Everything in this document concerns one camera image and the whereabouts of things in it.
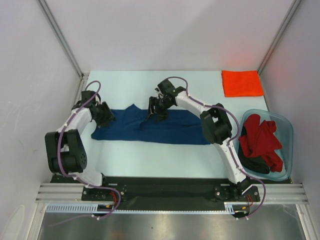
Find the blue t shirt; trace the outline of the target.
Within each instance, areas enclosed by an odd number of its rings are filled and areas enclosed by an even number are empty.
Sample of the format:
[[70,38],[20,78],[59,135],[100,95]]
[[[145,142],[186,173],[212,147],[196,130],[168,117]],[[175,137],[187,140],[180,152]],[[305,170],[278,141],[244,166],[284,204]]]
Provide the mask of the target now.
[[142,141],[172,145],[209,145],[201,120],[187,110],[171,109],[168,118],[147,118],[148,111],[132,104],[126,109],[113,109],[115,121],[107,127],[96,127],[91,138],[97,141]]

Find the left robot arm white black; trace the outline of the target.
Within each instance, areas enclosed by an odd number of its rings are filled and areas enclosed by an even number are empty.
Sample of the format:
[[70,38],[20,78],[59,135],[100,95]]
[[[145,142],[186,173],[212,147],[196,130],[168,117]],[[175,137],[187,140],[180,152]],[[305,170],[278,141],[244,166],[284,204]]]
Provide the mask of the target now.
[[100,128],[114,120],[109,106],[101,101],[97,92],[82,91],[81,99],[72,107],[66,122],[44,137],[50,171],[93,189],[92,194],[99,200],[107,199],[110,193],[114,200],[119,200],[119,191],[104,184],[103,173],[87,167],[87,153],[81,139],[82,132],[92,121]]

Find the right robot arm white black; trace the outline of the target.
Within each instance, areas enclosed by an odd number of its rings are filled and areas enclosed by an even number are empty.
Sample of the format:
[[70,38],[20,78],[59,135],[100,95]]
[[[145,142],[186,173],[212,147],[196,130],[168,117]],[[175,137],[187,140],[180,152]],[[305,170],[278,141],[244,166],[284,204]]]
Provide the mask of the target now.
[[220,103],[209,105],[193,97],[187,86],[175,87],[169,78],[161,81],[155,90],[158,96],[149,97],[147,118],[156,115],[158,121],[165,120],[172,106],[180,107],[198,117],[204,138],[215,146],[226,167],[231,196],[237,201],[247,197],[253,185],[234,146],[228,116],[237,121],[235,116]]

